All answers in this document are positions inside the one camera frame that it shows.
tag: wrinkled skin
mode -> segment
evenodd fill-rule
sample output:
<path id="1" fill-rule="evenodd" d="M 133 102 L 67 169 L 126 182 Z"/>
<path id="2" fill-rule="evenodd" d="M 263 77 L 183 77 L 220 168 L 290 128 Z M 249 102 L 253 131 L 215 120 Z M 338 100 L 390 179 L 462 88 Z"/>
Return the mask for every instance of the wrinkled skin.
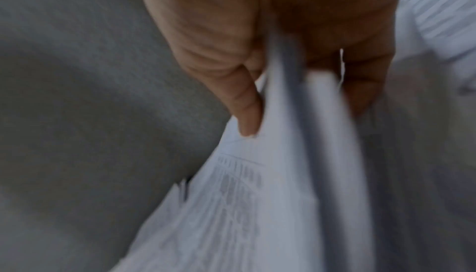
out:
<path id="1" fill-rule="evenodd" d="M 272 15 L 302 42 L 310 70 L 340 69 L 354 115 L 381 92 L 394 55 L 398 0 L 144 0 L 180 66 L 255 134 L 263 104 L 254 86 L 265 65 L 263 20 Z"/>

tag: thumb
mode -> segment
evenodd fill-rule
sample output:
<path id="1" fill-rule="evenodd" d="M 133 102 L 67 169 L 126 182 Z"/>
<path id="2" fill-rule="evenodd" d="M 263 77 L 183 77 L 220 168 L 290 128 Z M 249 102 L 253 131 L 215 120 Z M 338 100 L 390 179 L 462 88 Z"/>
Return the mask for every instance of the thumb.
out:
<path id="1" fill-rule="evenodd" d="M 194 76 L 238 119 L 242 136 L 251 136 L 258 132 L 263 116 L 263 101 L 244 65 L 225 73 L 210 72 Z"/>

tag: gray surface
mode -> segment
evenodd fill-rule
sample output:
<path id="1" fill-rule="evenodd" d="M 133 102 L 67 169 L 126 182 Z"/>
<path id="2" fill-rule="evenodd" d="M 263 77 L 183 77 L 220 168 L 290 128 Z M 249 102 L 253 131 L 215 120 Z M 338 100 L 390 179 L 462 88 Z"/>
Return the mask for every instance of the gray surface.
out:
<path id="1" fill-rule="evenodd" d="M 0 271 L 103 272 L 228 115 L 141 0 L 0 0 Z"/>

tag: human hand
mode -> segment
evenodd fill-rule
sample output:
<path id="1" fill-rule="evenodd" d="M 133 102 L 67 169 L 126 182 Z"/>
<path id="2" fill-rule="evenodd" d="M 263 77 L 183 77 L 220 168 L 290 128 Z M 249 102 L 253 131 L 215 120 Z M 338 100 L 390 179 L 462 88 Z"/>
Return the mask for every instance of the human hand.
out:
<path id="1" fill-rule="evenodd" d="M 254 85 L 265 66 L 262 19 L 272 12 L 295 34 L 309 69 L 346 75 L 343 91 L 354 115 L 381 92 L 395 52 L 398 0 L 144 0 L 179 65 L 212 91 L 238 119 L 243 136 L 263 115 Z"/>

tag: gray background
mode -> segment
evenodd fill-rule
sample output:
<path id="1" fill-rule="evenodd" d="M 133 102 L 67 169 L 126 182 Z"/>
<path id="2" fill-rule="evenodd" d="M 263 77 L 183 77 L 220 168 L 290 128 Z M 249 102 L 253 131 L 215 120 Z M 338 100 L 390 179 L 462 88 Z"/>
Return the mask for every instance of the gray background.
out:
<path id="1" fill-rule="evenodd" d="M 0 271 L 107 271 L 227 119 L 142 0 L 0 0 Z"/>

